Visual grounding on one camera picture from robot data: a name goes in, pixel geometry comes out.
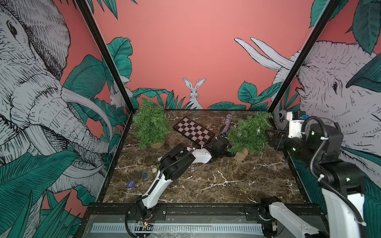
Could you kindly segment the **small christmas tree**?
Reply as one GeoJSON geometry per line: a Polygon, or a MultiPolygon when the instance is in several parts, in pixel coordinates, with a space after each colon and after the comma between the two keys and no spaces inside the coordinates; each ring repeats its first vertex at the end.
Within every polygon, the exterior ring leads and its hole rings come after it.
{"type": "Polygon", "coordinates": [[[247,116],[231,128],[227,138],[231,143],[229,152],[237,161],[244,161],[250,152],[255,155],[261,154],[269,148],[265,130],[272,128],[269,119],[272,115],[268,112],[256,112],[253,116],[247,116]]]}
{"type": "Polygon", "coordinates": [[[156,106],[150,100],[141,103],[140,108],[133,117],[133,123],[135,125],[134,135],[140,141],[140,149],[162,143],[165,141],[167,134],[172,131],[164,109],[156,106]]]}

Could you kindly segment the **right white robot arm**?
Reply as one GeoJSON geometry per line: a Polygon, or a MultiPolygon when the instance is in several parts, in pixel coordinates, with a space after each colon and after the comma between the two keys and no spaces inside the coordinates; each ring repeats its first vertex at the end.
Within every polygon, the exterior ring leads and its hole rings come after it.
{"type": "Polygon", "coordinates": [[[281,223],[296,238],[365,238],[364,177],[354,164],[339,158],[343,134],[338,123],[324,124],[317,117],[306,132],[307,120],[290,120],[288,140],[284,148],[289,155],[304,160],[317,180],[328,211],[329,230],[321,231],[290,210],[277,197],[264,198],[258,208],[265,221],[262,231],[267,238],[281,232],[281,223]]]}

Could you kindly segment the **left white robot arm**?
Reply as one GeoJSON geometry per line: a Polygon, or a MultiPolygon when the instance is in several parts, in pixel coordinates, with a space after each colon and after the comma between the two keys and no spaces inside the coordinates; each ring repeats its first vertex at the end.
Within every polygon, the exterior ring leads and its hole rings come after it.
{"type": "Polygon", "coordinates": [[[159,198],[170,183],[180,178],[193,164],[210,164],[223,157],[228,146],[229,140],[225,137],[201,148],[178,144],[160,160],[157,176],[146,193],[131,202],[126,219],[144,221],[153,217],[159,198]]]}

